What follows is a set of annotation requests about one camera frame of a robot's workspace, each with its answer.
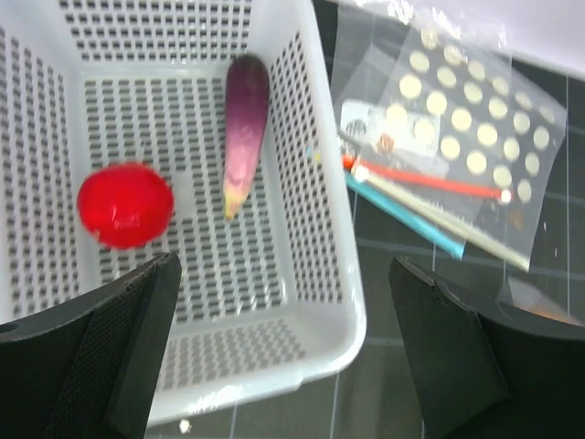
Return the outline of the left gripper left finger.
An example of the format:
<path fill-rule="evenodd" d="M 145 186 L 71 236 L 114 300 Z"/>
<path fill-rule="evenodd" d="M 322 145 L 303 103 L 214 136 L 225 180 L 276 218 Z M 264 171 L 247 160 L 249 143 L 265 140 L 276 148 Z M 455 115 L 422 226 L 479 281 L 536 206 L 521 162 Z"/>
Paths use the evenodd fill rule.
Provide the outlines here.
<path fill-rule="evenodd" d="M 4 438 L 142 438 L 182 267 L 164 253 L 1 326 Z"/>

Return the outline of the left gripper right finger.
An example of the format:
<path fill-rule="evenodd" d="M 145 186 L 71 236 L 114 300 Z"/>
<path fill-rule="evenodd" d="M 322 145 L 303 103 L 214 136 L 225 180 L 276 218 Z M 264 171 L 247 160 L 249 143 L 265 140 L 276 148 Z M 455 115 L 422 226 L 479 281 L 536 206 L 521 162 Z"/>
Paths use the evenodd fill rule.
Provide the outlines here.
<path fill-rule="evenodd" d="M 458 285 L 408 258 L 388 279 L 429 438 L 581 438 L 584 327 Z"/>

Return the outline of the red yellow apple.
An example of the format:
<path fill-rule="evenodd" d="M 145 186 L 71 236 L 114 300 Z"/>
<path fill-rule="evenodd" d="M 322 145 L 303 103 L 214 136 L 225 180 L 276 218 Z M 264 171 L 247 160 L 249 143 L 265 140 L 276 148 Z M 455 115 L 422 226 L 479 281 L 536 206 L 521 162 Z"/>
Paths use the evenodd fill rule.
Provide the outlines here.
<path fill-rule="evenodd" d="M 170 186 L 137 162 L 106 166 L 80 186 L 77 210 L 85 230 L 118 250 L 144 246 L 165 232 L 173 217 Z"/>

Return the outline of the white perforated plastic basket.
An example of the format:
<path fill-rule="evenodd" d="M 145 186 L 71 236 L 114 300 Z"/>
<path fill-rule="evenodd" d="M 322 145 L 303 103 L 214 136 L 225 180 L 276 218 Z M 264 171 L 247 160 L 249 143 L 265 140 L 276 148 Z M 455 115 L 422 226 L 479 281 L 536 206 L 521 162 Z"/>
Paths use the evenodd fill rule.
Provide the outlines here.
<path fill-rule="evenodd" d="M 252 402 L 345 369 L 367 316 L 324 62 L 321 1 L 4 1 L 1 318 L 163 252 L 182 275 L 149 424 Z M 250 195 L 224 216 L 229 63 L 257 55 L 270 110 Z M 175 197 L 135 249 L 83 228 L 83 180 L 140 162 Z"/>

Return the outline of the purple eggplant toy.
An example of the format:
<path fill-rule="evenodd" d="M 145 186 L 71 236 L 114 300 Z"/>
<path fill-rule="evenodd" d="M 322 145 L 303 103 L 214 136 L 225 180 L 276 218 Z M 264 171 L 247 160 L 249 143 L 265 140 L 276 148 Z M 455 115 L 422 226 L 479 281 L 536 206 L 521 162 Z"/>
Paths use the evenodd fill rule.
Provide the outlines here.
<path fill-rule="evenodd" d="M 269 110 L 270 79 L 260 58 L 233 60 L 226 81 L 224 213 L 233 219 L 248 198 L 260 162 Z"/>

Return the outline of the orange zipper clear bag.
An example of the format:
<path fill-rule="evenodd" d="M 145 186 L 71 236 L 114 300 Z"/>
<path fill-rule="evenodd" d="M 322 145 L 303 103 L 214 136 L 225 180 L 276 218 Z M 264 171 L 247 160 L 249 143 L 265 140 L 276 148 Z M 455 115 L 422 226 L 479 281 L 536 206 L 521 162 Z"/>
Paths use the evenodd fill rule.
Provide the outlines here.
<path fill-rule="evenodd" d="M 498 295 L 501 302 L 513 305 L 528 313 L 583 327 L 584 323 L 549 299 L 539 288 L 514 276 L 507 276 Z"/>

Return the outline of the blue zipper clear bag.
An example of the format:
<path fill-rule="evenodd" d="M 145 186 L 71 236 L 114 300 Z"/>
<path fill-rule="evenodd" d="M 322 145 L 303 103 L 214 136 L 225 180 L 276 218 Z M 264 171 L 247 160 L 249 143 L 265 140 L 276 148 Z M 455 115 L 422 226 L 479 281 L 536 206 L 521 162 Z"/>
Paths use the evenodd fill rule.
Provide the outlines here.
<path fill-rule="evenodd" d="M 412 213 L 374 188 L 357 182 L 349 173 L 345 178 L 347 187 L 358 196 L 355 217 L 358 238 L 428 251 L 434 244 L 454 259 L 463 258 L 465 241 Z"/>

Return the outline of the polka dot zip bag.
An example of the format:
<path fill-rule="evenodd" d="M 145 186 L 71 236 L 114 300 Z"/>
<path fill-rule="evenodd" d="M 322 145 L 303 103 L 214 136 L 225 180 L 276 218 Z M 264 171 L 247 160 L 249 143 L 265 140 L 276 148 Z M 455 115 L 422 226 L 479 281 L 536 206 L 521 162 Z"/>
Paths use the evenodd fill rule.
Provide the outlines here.
<path fill-rule="evenodd" d="M 455 238 L 531 263 L 566 108 L 435 10 L 337 9 L 332 75 L 344 167 Z"/>

